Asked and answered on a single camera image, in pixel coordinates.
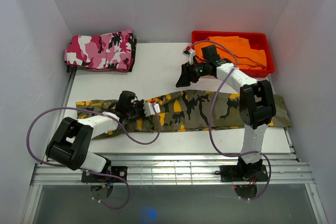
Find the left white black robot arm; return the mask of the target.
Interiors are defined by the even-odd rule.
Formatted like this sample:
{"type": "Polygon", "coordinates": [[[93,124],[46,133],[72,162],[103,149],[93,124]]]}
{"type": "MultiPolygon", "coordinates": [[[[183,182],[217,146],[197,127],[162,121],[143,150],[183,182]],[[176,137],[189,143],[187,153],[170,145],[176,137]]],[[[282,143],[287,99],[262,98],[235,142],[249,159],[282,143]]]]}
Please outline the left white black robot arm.
{"type": "Polygon", "coordinates": [[[83,108],[88,111],[83,119],[64,118],[50,143],[46,155],[71,170],[92,170],[94,177],[105,182],[111,177],[111,161],[89,151],[93,138],[119,135],[135,119],[143,118],[144,100],[138,100],[135,93],[123,91],[118,101],[95,109],[93,105],[83,108]]]}

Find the yellow camouflage trousers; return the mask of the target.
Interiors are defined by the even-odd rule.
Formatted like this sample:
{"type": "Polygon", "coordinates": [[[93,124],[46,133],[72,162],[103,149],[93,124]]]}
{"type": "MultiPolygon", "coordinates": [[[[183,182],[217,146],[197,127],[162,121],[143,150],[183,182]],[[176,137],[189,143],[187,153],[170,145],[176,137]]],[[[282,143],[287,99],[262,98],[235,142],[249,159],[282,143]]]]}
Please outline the yellow camouflage trousers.
{"type": "MultiPolygon", "coordinates": [[[[159,113],[161,132],[208,131],[210,110],[215,91],[184,90],[164,94],[148,99],[160,105],[159,113]]],[[[292,127],[284,100],[274,95],[276,115],[269,126],[292,127]]],[[[112,100],[89,100],[76,102],[76,108],[83,109],[93,105],[95,109],[102,108],[112,100]]],[[[227,130],[244,128],[239,114],[239,94],[218,94],[213,112],[212,130],[227,130]]],[[[154,116],[132,120],[126,127],[127,132],[156,132],[158,120],[154,116]]],[[[117,135],[96,137],[98,139],[116,137],[117,135]]]]}

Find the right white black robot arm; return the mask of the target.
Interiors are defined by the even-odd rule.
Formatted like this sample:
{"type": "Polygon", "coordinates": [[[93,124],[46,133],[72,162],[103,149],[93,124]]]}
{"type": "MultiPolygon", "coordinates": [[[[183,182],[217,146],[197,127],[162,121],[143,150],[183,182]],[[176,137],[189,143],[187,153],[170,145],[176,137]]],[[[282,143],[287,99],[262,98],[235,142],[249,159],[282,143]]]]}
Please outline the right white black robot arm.
{"type": "Polygon", "coordinates": [[[196,62],[196,52],[190,46],[183,50],[189,61],[182,65],[176,87],[187,87],[200,77],[213,76],[239,93],[239,114],[244,123],[244,140],[236,165],[220,166],[216,172],[222,182],[270,182],[271,164],[262,153],[265,131],[276,115],[276,106],[269,81],[258,81],[237,68],[238,59],[222,59],[218,43],[202,48],[204,60],[196,62]]]}

